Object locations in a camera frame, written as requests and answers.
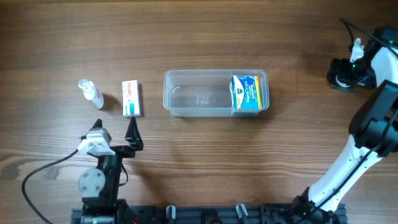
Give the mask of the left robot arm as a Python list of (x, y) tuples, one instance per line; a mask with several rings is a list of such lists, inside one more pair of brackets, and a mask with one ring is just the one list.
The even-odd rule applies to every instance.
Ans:
[(84, 171), (78, 180), (83, 207), (72, 211), (72, 223), (139, 222), (126, 200), (118, 198), (118, 190), (124, 185), (120, 182), (121, 172), (126, 170), (123, 159), (135, 157), (136, 151), (144, 147), (134, 117), (130, 119), (124, 138), (127, 145), (111, 146), (111, 136), (100, 119), (81, 137), (80, 154), (93, 156), (98, 162), (95, 168)]

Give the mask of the blue VapoDrops box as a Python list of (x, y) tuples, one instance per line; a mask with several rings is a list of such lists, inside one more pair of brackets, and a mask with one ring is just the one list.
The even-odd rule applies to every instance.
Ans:
[(256, 110), (262, 108), (258, 76), (234, 75), (229, 85), (232, 106), (235, 110)]

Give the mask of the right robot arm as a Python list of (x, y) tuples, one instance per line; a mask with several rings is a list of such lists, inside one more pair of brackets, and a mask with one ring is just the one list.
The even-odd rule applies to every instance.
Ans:
[(366, 45), (351, 39), (350, 58), (331, 61), (326, 79), (333, 88), (363, 86), (373, 94), (352, 118), (342, 153), (325, 175), (292, 202), (289, 223), (338, 223), (341, 199), (374, 164), (397, 152), (397, 29), (383, 26)]

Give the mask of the white spray bottle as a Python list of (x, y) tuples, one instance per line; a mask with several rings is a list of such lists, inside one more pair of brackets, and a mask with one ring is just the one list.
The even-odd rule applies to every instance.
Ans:
[(103, 95), (92, 81), (82, 79), (78, 82), (78, 87), (82, 90), (85, 98), (90, 101), (97, 110), (100, 110), (104, 106)]

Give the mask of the dark green round tin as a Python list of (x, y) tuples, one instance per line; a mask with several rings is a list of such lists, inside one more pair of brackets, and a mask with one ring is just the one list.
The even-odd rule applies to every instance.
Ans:
[(347, 85), (341, 83), (339, 80), (334, 80), (331, 84), (332, 89), (344, 91), (344, 92), (354, 92), (354, 87), (352, 85)]

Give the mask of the white Panadol box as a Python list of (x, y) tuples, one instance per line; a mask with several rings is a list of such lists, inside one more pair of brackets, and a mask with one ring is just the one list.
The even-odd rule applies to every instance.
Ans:
[(123, 116), (132, 117), (141, 115), (139, 84), (137, 80), (122, 82)]

